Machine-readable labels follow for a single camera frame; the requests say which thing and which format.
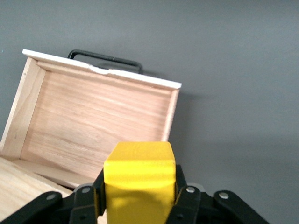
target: screw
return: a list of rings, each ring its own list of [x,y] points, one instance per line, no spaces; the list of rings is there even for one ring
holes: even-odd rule
[[[48,196],[46,197],[46,200],[52,200],[52,199],[55,198],[55,197],[56,197],[55,194],[51,194],[51,195],[48,195]]]
[[[189,193],[194,193],[195,189],[194,189],[194,187],[187,187],[186,191],[189,192]]]
[[[85,194],[85,193],[87,193],[87,192],[89,192],[90,191],[90,187],[87,187],[87,188],[83,188],[82,189],[82,193],[83,194]]]
[[[220,196],[221,198],[223,198],[223,199],[228,199],[228,198],[229,198],[229,197],[228,197],[228,194],[225,193],[225,192],[221,192],[221,193],[219,193],[219,196]]]

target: wooden box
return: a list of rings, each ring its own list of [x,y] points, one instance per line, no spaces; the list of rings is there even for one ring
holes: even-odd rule
[[[180,83],[23,50],[1,156],[69,187],[93,182],[119,141],[167,141]]]

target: gray background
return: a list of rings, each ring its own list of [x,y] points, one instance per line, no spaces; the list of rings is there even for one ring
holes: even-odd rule
[[[189,182],[299,222],[299,1],[0,0],[0,134],[26,57],[84,49],[182,82],[170,142]]]

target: black handle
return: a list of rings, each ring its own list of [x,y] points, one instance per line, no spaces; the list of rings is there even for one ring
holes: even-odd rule
[[[93,53],[93,52],[89,52],[89,51],[85,51],[85,50],[77,50],[77,49],[72,50],[69,53],[69,55],[67,56],[67,58],[74,59],[74,57],[76,55],[84,55],[84,56],[94,57],[94,58],[98,58],[98,59],[102,59],[102,60],[106,60],[106,61],[135,66],[139,69],[138,73],[143,74],[143,68],[139,62],[130,61],[127,59],[122,59],[122,58],[117,58],[117,57],[111,57],[111,56],[107,56],[107,55],[101,55],[101,54],[97,54],[97,53]]]

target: yellow block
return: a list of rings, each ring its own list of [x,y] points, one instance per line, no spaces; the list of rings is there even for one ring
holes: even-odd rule
[[[175,172],[169,142],[120,142],[104,163],[108,224],[164,224]]]

